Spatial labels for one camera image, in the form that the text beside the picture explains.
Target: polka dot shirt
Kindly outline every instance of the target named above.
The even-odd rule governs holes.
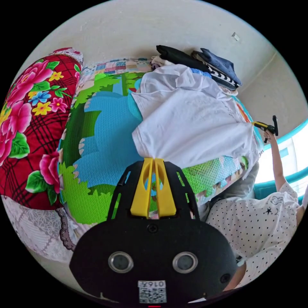
[[[286,182],[262,200],[232,197],[218,201],[206,223],[229,241],[234,254],[246,261],[237,287],[261,275],[281,254],[296,230],[297,193]]]

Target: blue cartoon animal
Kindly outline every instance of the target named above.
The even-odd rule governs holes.
[[[128,96],[123,96],[121,87],[120,83],[114,85],[113,92],[96,93],[84,106],[86,113],[100,111],[94,125],[94,136],[81,140],[81,158],[74,163],[74,174],[80,181],[88,182],[88,187],[116,185],[127,166],[143,160],[132,138],[142,116],[131,91]]]

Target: white wall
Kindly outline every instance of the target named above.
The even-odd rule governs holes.
[[[280,137],[308,118],[304,93],[279,53],[239,94],[239,99],[255,121],[271,124],[272,116],[276,115]]]
[[[236,41],[232,34],[240,37]],[[197,0],[113,0],[82,12],[48,35],[22,66],[62,47],[75,47],[85,64],[127,56],[151,57],[156,45],[184,51],[205,47],[234,63],[247,85],[275,50],[255,29],[216,6]]]

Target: window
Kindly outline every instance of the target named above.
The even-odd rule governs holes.
[[[293,175],[308,167],[308,120],[296,128],[293,132],[278,139],[278,147],[282,161],[284,176]],[[272,152],[270,145],[266,145],[264,153],[259,159],[259,172],[256,177],[256,184],[274,180]],[[302,196],[308,185],[308,176],[304,176],[295,182],[290,183],[292,188]]]

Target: red floral fabric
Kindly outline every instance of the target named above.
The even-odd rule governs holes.
[[[0,195],[25,207],[62,206],[57,148],[79,80],[80,57],[78,51],[63,48],[38,60],[5,99],[0,113]]]

